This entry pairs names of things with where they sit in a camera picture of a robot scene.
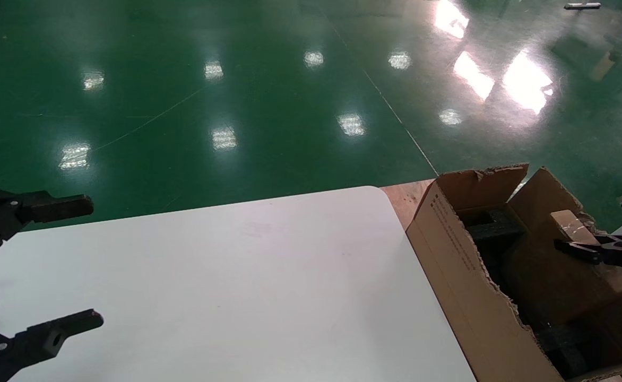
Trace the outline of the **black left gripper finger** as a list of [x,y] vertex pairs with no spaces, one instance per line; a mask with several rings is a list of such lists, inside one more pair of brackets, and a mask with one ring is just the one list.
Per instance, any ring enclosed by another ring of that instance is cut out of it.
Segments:
[[0,189],[0,246],[30,223],[49,223],[92,213],[93,202],[85,194],[53,197],[45,190],[10,193]]
[[104,318],[93,309],[30,326],[12,338],[0,333],[0,381],[55,358],[71,336],[100,328]]

